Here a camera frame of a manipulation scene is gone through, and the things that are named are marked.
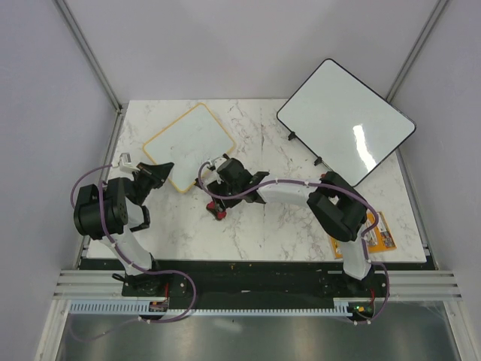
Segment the red heart-shaped eraser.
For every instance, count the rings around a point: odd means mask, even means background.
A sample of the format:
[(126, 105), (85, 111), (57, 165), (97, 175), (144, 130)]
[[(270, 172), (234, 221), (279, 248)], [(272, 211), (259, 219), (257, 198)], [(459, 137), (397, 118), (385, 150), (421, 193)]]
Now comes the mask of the red heart-shaped eraser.
[(226, 216), (226, 211), (220, 208), (215, 202), (210, 202), (206, 206), (207, 211), (209, 211), (216, 220), (222, 220)]

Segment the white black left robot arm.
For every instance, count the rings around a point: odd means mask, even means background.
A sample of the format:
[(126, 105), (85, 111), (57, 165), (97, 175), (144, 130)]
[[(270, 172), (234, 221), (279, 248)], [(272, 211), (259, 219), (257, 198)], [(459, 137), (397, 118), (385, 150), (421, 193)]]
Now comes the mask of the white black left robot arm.
[(144, 204), (152, 190), (161, 188), (174, 163), (148, 165), (140, 162), (132, 178), (116, 177), (107, 183), (80, 188), (71, 200), (74, 225), (82, 236), (108, 246), (125, 272), (112, 274), (123, 284), (124, 296), (166, 296), (170, 275), (157, 273), (157, 262), (135, 237), (150, 227), (150, 212)]

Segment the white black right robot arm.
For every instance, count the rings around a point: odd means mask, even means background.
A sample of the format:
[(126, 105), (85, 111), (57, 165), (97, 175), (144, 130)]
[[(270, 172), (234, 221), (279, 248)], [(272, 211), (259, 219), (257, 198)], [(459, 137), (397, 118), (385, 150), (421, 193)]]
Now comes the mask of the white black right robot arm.
[(334, 240), (343, 260), (344, 286), (353, 296), (371, 288), (374, 270), (368, 255), (366, 236), (376, 227), (374, 208), (338, 173), (329, 171), (318, 180), (275, 177), (267, 171), (251, 174), (242, 162), (227, 156), (202, 166), (216, 173), (216, 180), (204, 184), (199, 170), (196, 186), (209, 194), (207, 206), (216, 219), (242, 201), (282, 203), (309, 209), (322, 229)]

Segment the yellow-framed small whiteboard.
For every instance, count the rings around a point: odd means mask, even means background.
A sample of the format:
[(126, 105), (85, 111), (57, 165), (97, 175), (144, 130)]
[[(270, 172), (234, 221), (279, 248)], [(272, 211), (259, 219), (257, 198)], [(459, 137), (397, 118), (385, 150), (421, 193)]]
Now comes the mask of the yellow-framed small whiteboard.
[(188, 192), (201, 164), (235, 149), (236, 143), (204, 103), (198, 103), (143, 145), (156, 165), (172, 162), (168, 180), (179, 193)]

